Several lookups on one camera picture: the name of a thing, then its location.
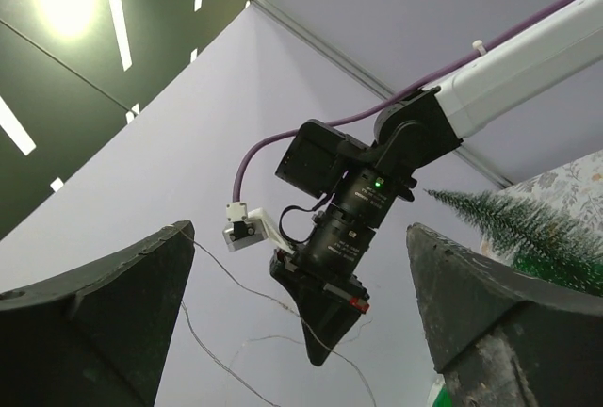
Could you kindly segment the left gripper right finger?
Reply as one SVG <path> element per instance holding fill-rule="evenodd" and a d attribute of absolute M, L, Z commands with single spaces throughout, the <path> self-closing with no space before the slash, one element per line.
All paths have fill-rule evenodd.
<path fill-rule="evenodd" d="M 407 229 L 406 245 L 452 405 L 601 405 L 601 298 L 525 275 L 421 223 Z"/>

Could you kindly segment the small frosted christmas tree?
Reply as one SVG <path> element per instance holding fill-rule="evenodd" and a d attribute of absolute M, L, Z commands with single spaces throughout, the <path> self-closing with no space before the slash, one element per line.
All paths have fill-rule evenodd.
<path fill-rule="evenodd" d="M 493 191 L 426 193 L 478 229 L 493 252 L 514 269 L 577 292 L 602 295 L 602 236 L 580 220 L 545 203 Z"/>

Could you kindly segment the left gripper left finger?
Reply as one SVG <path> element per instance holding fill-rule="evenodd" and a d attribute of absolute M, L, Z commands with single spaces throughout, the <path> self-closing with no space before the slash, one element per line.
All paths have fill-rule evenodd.
<path fill-rule="evenodd" d="M 1 295 L 4 406 L 152 406 L 192 268 L 177 221 Z"/>

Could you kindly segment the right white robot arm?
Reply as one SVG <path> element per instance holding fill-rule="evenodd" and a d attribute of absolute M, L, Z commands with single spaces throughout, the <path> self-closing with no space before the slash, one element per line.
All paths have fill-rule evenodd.
<path fill-rule="evenodd" d="M 310 120 L 276 174 L 316 199 L 308 238 L 289 239 L 271 276 L 301 317 L 308 359 L 321 366 L 368 309 L 355 269 L 414 172 L 465 138 L 602 58 L 602 0 L 572 0 L 473 61 L 413 88 L 378 115 L 371 144 Z"/>

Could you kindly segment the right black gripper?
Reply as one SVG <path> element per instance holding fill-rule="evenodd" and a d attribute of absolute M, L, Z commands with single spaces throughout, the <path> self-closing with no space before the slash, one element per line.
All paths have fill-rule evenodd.
<path fill-rule="evenodd" d="M 274 252 L 269 274 L 297 307 L 310 363 L 322 366 L 344 335 L 367 312 L 370 299 L 367 290 L 354 274 L 322 279 L 297 266 L 283 250 Z"/>

